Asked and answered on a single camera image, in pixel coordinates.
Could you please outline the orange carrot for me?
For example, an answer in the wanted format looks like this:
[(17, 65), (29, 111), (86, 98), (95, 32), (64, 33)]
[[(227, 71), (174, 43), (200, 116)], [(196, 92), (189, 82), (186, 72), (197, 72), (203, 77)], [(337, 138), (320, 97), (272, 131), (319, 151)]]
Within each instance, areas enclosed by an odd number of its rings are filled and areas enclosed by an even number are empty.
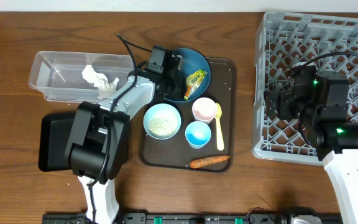
[(224, 162), (230, 158), (229, 155), (222, 155), (222, 156), (210, 156), (210, 157), (204, 157), (201, 159), (195, 159), (190, 162), (190, 167), (192, 169), (199, 169), (204, 166), (209, 166), (213, 164), (217, 164), (220, 162)]

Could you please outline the yellow plastic spoon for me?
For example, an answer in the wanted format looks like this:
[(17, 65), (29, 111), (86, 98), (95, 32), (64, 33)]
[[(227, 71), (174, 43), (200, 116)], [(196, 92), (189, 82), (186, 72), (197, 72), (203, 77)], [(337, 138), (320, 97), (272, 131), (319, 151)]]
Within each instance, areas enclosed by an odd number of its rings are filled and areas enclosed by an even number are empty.
[(222, 116), (222, 109), (219, 103), (216, 103), (216, 146), (219, 151), (224, 150), (224, 139), (223, 139), (223, 133), (221, 129), (221, 123), (220, 118)]

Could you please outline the light blue cup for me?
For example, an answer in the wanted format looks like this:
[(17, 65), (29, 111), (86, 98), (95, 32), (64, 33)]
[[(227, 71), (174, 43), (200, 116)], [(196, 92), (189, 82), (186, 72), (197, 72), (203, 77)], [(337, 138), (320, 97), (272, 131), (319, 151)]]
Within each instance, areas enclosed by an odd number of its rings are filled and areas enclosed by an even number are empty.
[(185, 129), (185, 137), (188, 144), (194, 149), (201, 149), (211, 139), (210, 127), (201, 121), (190, 123)]

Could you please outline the clear plastic bin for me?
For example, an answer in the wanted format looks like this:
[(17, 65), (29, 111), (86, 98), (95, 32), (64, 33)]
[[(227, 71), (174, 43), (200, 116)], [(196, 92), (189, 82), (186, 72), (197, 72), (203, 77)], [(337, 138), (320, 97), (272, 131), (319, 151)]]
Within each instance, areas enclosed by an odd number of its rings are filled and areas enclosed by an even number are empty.
[(117, 90), (134, 69), (129, 55), (40, 51), (32, 65), (29, 87), (43, 93), (48, 101), (100, 102), (98, 89), (82, 77), (87, 65), (105, 74), (109, 82), (119, 78)]

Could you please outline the light blue bowl with rice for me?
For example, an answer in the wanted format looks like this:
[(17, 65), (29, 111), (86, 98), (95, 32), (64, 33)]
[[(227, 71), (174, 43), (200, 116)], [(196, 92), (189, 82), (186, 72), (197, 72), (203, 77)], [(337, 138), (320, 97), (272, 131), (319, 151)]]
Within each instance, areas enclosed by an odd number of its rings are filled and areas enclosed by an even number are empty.
[(165, 140), (173, 137), (181, 126), (178, 110), (169, 104), (159, 103), (151, 106), (144, 114), (145, 132), (152, 138)]

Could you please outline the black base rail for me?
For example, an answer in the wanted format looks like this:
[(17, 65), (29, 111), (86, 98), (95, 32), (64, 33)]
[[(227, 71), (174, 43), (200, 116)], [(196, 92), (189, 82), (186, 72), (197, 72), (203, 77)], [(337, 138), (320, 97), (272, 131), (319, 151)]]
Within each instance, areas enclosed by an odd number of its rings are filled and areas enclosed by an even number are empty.
[[(42, 216), (42, 224), (85, 224), (91, 223), (84, 213), (76, 215)], [(273, 223), (273, 215), (146, 215), (144, 213), (125, 213), (113, 223), (118, 224), (235, 224), (235, 223)]]

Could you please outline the yellow green snack wrapper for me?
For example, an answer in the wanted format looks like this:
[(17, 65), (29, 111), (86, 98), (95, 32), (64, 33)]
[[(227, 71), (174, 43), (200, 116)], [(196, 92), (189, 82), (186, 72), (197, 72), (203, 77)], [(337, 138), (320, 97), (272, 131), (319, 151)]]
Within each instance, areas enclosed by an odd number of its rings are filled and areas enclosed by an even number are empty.
[(189, 100), (189, 97), (198, 89), (207, 74), (203, 69), (199, 69), (186, 78), (184, 100)]

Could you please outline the pink cup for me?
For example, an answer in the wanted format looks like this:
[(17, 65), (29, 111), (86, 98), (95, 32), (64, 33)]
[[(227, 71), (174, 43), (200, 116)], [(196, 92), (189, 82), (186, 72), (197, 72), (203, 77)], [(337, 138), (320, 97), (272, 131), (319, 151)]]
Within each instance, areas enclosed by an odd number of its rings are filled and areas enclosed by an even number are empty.
[(217, 113), (216, 103), (207, 97), (198, 98), (192, 105), (193, 117), (196, 121), (209, 124)]

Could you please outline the grey dishwasher rack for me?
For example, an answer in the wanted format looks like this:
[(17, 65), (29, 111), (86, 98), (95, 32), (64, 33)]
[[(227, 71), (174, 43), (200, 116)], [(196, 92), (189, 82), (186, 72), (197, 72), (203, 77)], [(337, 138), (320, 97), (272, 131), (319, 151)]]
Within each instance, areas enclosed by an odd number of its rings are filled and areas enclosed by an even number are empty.
[[(266, 12), (256, 32), (252, 153), (258, 159), (320, 166), (316, 150), (298, 132), (298, 121), (266, 116), (264, 91), (290, 90), (288, 69), (332, 52), (358, 53), (358, 19), (294, 12)], [(358, 58), (335, 56), (316, 62), (320, 70), (347, 76), (347, 117), (358, 123)]]

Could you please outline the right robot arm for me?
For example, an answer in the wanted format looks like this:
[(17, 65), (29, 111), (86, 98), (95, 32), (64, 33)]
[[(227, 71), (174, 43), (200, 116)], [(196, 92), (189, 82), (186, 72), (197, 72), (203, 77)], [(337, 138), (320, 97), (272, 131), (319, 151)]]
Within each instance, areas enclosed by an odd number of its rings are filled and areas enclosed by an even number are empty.
[(323, 163), (343, 222), (358, 223), (358, 124), (347, 118), (349, 80), (308, 65), (292, 68), (290, 76), (291, 90), (264, 92), (267, 115), (305, 127), (301, 135)]

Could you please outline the white tissue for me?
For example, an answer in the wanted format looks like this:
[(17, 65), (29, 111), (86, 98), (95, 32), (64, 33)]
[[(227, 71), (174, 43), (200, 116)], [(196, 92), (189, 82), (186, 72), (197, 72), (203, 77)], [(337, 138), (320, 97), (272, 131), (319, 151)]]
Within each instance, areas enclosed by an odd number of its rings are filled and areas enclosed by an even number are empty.
[(99, 100), (109, 98), (117, 92), (119, 78), (115, 78), (112, 82), (109, 82), (107, 76), (103, 73), (95, 72), (92, 65), (87, 65), (81, 74), (83, 79), (98, 89)]

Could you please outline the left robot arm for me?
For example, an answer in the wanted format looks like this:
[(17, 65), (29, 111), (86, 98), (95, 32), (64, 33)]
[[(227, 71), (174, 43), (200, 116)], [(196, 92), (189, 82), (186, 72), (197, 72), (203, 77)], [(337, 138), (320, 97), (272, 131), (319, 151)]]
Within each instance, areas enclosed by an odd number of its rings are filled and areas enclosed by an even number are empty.
[(155, 46), (149, 60), (135, 65), (112, 96), (77, 107), (64, 157), (85, 190), (88, 223), (116, 219), (119, 204), (114, 179), (127, 159), (130, 121), (155, 97), (185, 94), (184, 63), (179, 50)]

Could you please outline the black plastic bin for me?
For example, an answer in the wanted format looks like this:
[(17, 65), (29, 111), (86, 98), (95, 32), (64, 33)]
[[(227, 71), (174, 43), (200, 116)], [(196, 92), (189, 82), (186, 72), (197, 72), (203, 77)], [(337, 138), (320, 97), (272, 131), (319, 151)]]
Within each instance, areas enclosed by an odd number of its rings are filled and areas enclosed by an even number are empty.
[[(117, 176), (127, 159), (129, 116), (114, 113), (112, 137), (105, 179)], [(80, 112), (54, 113), (44, 116), (41, 125), (39, 169), (44, 172), (69, 170), (75, 175), (96, 176), (102, 169), (108, 138), (103, 129), (108, 125), (108, 114)]]

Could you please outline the dark blue plate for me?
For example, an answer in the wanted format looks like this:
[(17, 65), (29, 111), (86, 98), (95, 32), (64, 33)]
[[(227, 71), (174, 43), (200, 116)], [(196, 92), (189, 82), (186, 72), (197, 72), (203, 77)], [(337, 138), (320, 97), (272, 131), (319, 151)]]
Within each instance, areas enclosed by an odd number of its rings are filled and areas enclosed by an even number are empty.
[(178, 48), (178, 49), (173, 49), (172, 51), (183, 57), (183, 65), (181, 68), (181, 73), (185, 76), (185, 78), (187, 78), (189, 75), (193, 74), (195, 71), (199, 69), (203, 69), (208, 74), (205, 76), (198, 89), (189, 97), (189, 100), (171, 101), (165, 98), (164, 99), (176, 103), (182, 103), (185, 101), (194, 100), (199, 96), (201, 96), (201, 94), (204, 93), (209, 86), (209, 83), (211, 81), (211, 69), (209, 63), (201, 53), (193, 49)]

